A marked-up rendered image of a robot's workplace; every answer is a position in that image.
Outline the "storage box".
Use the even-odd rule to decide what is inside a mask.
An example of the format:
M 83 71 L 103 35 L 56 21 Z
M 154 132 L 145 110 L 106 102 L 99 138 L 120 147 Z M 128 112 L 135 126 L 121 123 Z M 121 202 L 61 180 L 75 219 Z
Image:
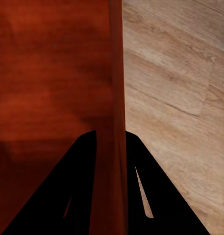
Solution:
M 89 235 L 129 235 L 122 0 L 0 0 L 0 235 L 93 130 Z

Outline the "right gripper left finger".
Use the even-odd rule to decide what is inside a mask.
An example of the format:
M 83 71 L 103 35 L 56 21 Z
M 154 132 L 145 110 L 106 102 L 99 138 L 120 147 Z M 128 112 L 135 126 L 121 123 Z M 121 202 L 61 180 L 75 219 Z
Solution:
M 78 137 L 1 235 L 89 235 L 96 130 Z

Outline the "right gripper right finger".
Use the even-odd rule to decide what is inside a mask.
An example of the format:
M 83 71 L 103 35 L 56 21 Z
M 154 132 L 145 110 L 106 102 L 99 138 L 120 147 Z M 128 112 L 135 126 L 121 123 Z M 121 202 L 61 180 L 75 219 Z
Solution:
M 129 235 L 210 235 L 141 139 L 125 134 Z M 145 214 L 137 174 L 153 218 Z

